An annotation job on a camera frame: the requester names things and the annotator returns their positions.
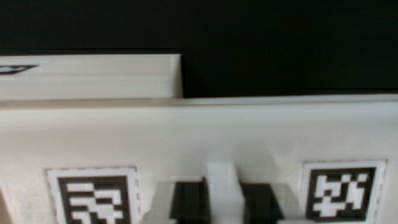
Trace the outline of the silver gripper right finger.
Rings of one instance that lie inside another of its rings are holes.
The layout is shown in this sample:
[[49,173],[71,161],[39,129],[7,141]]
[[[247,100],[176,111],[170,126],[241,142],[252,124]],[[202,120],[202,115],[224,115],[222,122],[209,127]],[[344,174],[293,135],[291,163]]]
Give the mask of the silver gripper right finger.
[[277,224],[284,219],[272,186],[268,183],[240,183],[243,193],[243,224]]

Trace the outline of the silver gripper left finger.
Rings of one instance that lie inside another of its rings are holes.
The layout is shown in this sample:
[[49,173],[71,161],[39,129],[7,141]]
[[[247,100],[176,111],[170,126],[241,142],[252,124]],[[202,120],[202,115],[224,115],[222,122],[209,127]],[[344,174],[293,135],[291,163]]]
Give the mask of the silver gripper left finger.
[[176,224],[209,224],[206,179],[176,183],[169,218],[176,221]]

